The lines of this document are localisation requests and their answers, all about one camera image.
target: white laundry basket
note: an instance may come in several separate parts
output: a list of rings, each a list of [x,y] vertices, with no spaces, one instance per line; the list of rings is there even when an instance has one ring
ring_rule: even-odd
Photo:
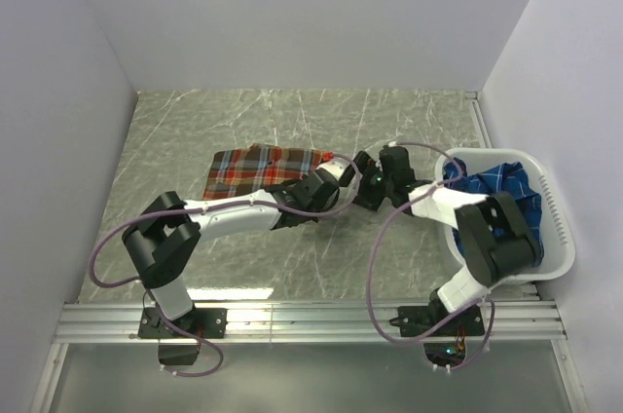
[[[465,162],[467,174],[486,171],[502,163],[521,162],[528,175],[529,185],[541,195],[541,239],[543,241],[543,260],[533,269],[503,279],[500,283],[520,284],[525,282],[552,280],[564,275],[575,260],[575,244],[568,228],[565,213],[558,194],[553,188],[547,171],[534,157],[519,150],[501,148],[453,148],[448,154]],[[440,157],[435,165],[435,179],[443,179],[443,167],[448,163]],[[447,254],[448,264],[458,271],[465,263],[455,243],[452,227],[439,225],[442,236],[442,251]]]

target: gray marble surface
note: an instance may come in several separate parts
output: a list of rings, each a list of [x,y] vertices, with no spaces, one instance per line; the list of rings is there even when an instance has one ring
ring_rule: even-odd
[[[100,237],[159,194],[200,199],[212,156],[254,142],[377,155],[394,139],[441,148],[478,146],[463,92],[406,90],[192,90],[140,94],[105,209]],[[411,149],[416,175],[432,178],[438,155]],[[352,207],[293,229],[201,244],[184,278],[197,299],[359,299],[370,247],[392,210]],[[135,273],[120,239],[98,259],[114,281]],[[435,224],[399,216],[375,267],[376,297],[425,297],[451,275]],[[83,302],[139,301],[140,283],[99,289],[86,280]]]

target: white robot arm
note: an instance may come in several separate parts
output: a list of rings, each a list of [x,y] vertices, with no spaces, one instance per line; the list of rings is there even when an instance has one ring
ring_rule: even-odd
[[[339,159],[323,163],[310,175],[288,186],[271,186],[246,196],[215,201],[183,201],[175,192],[161,194],[145,213],[202,208],[187,214],[146,220],[130,226],[122,241],[145,289],[151,292],[165,316],[178,325],[194,303],[186,290],[182,271],[199,241],[247,231],[297,226],[317,218],[283,211],[321,212],[330,208],[341,186],[354,176]]]

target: black bracket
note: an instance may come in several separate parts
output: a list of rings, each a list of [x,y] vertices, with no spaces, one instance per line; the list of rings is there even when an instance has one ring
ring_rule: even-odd
[[[227,309],[195,308],[193,310],[193,328],[191,333],[202,338],[224,338],[227,325]],[[168,328],[156,308],[145,308],[138,327],[138,338],[165,340],[184,338]]]
[[[428,306],[400,306],[398,317],[389,320],[393,327],[400,328],[403,338],[417,337],[432,327],[437,320],[433,320]],[[485,334],[485,325],[480,309],[472,306],[464,313],[450,320],[430,337],[455,337],[457,330],[463,327],[465,336],[481,336]]]

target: purple cable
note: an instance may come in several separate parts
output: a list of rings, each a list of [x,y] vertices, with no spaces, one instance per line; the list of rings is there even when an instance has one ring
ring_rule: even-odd
[[[447,322],[449,322],[450,320],[454,319],[456,316],[461,314],[463,311],[465,311],[465,310],[471,308],[472,306],[474,306],[478,301],[471,301],[471,302],[461,306],[459,309],[457,309],[453,313],[448,314],[443,319],[441,319],[439,322],[434,324],[432,327],[430,327],[428,330],[426,330],[426,332],[421,333],[417,337],[414,337],[414,338],[412,338],[410,340],[401,340],[401,339],[394,338],[391,335],[388,335],[387,333],[385,333],[383,331],[383,329],[381,328],[381,325],[379,324],[379,321],[377,320],[377,317],[374,314],[374,308],[372,306],[372,275],[373,275],[374,263],[375,263],[375,260],[377,258],[377,254],[379,252],[379,247],[381,247],[381,241],[383,240],[385,232],[389,228],[389,225],[394,220],[394,218],[396,218],[403,210],[409,208],[410,206],[412,206],[413,204],[416,204],[419,201],[422,201],[423,199],[425,199],[427,197],[430,197],[435,192],[435,190],[438,187],[441,187],[441,186],[446,185],[446,184],[452,184],[453,182],[458,181],[463,176],[463,169],[460,167],[460,164],[453,157],[448,155],[445,151],[441,150],[440,148],[437,148],[437,147],[435,147],[433,145],[428,145],[426,143],[420,143],[420,142],[398,142],[398,143],[396,143],[396,145],[405,145],[405,146],[414,145],[414,146],[424,147],[424,148],[428,148],[430,150],[433,150],[433,151],[443,155],[450,162],[452,162],[455,165],[455,167],[457,168],[457,172],[458,172],[458,175],[456,177],[453,177],[451,179],[445,179],[445,180],[437,182],[436,184],[432,185],[421,196],[416,197],[412,201],[407,202],[406,204],[403,204],[402,206],[400,206],[396,210],[394,210],[389,215],[389,217],[387,218],[385,223],[383,224],[383,227],[381,228],[381,232],[378,234],[377,239],[375,240],[375,243],[372,246],[372,251],[370,252],[370,262],[368,264],[368,274],[366,276],[366,308],[368,310],[368,316],[370,317],[370,322],[372,322],[372,325],[374,325],[374,328],[377,330],[377,333],[379,335],[381,335],[383,338],[385,338],[389,343],[391,343],[393,345],[401,346],[401,347],[412,347],[412,346],[418,344],[424,338],[428,337],[429,335],[432,335],[439,328],[443,327]],[[492,303],[492,317],[491,317],[491,321],[490,321],[490,329],[493,328],[493,319],[494,319],[493,315],[494,314],[495,314],[494,303]],[[484,347],[489,342],[489,337],[490,336],[491,336],[491,331],[488,330],[487,333],[485,334],[485,338],[483,339],[483,342],[482,342],[481,346],[476,351],[474,356],[472,356],[469,359],[469,362],[471,362],[476,356],[478,356],[478,355],[480,355],[480,353],[482,353],[482,351],[484,350]]]

